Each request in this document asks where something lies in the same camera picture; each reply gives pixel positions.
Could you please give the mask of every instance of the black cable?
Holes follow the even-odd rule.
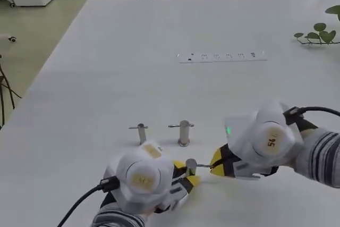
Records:
[[[9,87],[7,87],[6,85],[3,85],[3,84],[1,84],[1,85],[9,90]],[[21,97],[18,93],[16,93],[14,90],[11,90],[11,91],[12,91],[12,93],[14,93],[14,94],[16,95],[16,97],[22,98],[22,97]]]
[[[327,108],[327,107],[322,107],[322,106],[308,106],[308,107],[302,107],[297,109],[296,111],[296,115],[301,115],[304,114],[305,112],[309,112],[309,111],[320,111],[320,112],[326,112],[326,113],[330,113],[330,114],[334,114],[340,117],[340,112]]]
[[[87,193],[85,193],[83,196],[80,197],[80,199],[78,199],[76,201],[76,203],[74,203],[74,205],[71,207],[71,209],[68,211],[68,213],[64,216],[64,218],[61,220],[61,222],[58,224],[57,227],[62,227],[64,225],[64,223],[66,222],[66,220],[70,217],[70,215],[73,213],[73,211],[80,205],[80,203],[82,203],[87,197],[89,197],[91,194],[95,193],[96,191],[100,191],[101,190],[101,185],[97,185],[96,187],[92,188],[91,190],[89,190]]]
[[[85,193],[83,196],[80,197],[74,203],[74,205],[71,207],[71,209],[67,212],[67,214],[64,216],[64,218],[60,221],[57,227],[62,227],[66,220],[70,217],[70,215],[73,213],[73,211],[82,203],[87,197],[89,197],[91,194],[95,193],[96,191],[103,191],[103,192],[109,192],[115,189],[118,189],[120,187],[120,182],[116,176],[111,176],[109,178],[102,179],[100,181],[100,184],[96,187],[89,190],[87,193]]]
[[[5,125],[5,105],[4,105],[4,94],[2,88],[0,88],[0,100],[1,100],[1,112],[2,112],[2,126]]]
[[[11,97],[12,107],[13,107],[13,109],[15,109],[15,104],[14,104],[14,98],[13,98],[13,94],[12,94],[12,89],[11,89],[10,83],[9,83],[9,81],[8,81],[8,79],[7,79],[7,77],[6,77],[5,73],[4,73],[4,71],[3,71],[2,68],[1,68],[1,64],[0,64],[0,73],[1,73],[2,76],[4,77],[5,82],[6,82],[7,86],[8,86],[8,89],[9,89],[9,91],[10,91],[10,97]]]

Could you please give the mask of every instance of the cylindrical metal post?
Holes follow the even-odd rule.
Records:
[[[197,161],[195,159],[187,159],[185,166],[187,167],[185,176],[196,175]]]
[[[139,144],[141,145],[145,141],[147,141],[147,135],[145,133],[145,129],[148,127],[145,126],[143,123],[140,123],[137,125],[137,127],[129,127],[129,129],[138,129],[138,135],[139,135]]]
[[[145,133],[145,126],[143,123],[138,124],[138,134],[139,134],[139,139],[140,139],[140,144],[144,143],[147,141],[147,135]]]
[[[188,121],[180,122],[180,138],[178,140],[178,144],[180,146],[185,147],[185,146],[188,146],[190,143],[189,127],[190,127],[190,123]]]

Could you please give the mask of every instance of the plant leaf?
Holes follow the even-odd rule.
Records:
[[[340,14],[340,5],[335,5],[326,10],[329,14]]]
[[[326,31],[320,32],[321,39],[327,44],[329,44],[335,38],[335,35],[336,35],[335,30],[332,30],[330,33]]]
[[[317,23],[317,24],[314,25],[314,29],[318,32],[324,31],[326,29],[326,24]]]
[[[315,32],[308,33],[308,35],[305,36],[305,38],[308,38],[308,39],[320,39],[319,35],[316,34]]]
[[[296,33],[295,35],[294,35],[294,37],[296,37],[296,38],[300,38],[300,37],[302,37],[303,36],[303,33]]]

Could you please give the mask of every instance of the metal pin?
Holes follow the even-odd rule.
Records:
[[[148,129],[148,126],[144,126],[143,123],[137,125],[137,127],[129,127],[129,129],[138,129],[140,145],[147,141],[147,135],[145,133],[145,129]]]
[[[188,121],[181,121],[180,125],[169,125],[169,128],[179,128],[180,129],[180,138],[178,139],[178,144],[182,147],[186,147],[189,145],[189,128],[194,127],[193,123]]]
[[[204,165],[204,164],[197,164],[197,167],[207,167],[209,169],[212,169],[212,165]]]
[[[185,176],[196,174],[196,169],[198,165],[195,159],[187,159],[185,162],[185,166],[187,167]]]

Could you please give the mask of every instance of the electrical outlet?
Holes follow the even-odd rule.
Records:
[[[178,54],[177,57],[180,63],[214,62],[214,60],[211,58],[211,54],[207,53]]]
[[[236,53],[189,53],[178,54],[180,63],[204,62],[240,62],[240,61],[265,61],[264,52],[236,52]]]

